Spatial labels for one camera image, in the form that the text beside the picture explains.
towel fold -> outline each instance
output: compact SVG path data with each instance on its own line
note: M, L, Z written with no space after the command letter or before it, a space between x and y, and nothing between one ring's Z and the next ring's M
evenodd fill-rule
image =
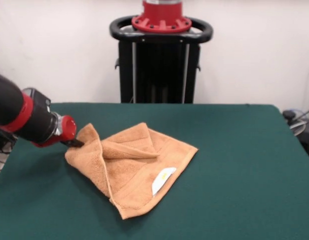
M110 199L122 219L154 208L198 151L149 129L145 123L104 140L88 124L79 131L77 139L84 146L70 148L66 161Z

green table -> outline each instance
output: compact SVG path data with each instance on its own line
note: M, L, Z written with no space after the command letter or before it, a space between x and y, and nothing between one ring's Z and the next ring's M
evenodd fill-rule
M121 220L64 159L19 140L0 174L0 240L309 240L309 157L269 105L55 104L106 138L140 122L199 148L147 215Z

towel label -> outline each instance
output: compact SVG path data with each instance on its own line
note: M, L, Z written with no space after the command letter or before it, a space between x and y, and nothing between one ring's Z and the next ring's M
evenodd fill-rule
M157 192L165 185L166 181L169 177L174 174L177 169L175 167L168 167L163 169L158 176L156 176L155 180L152 184L152 195L155 196Z

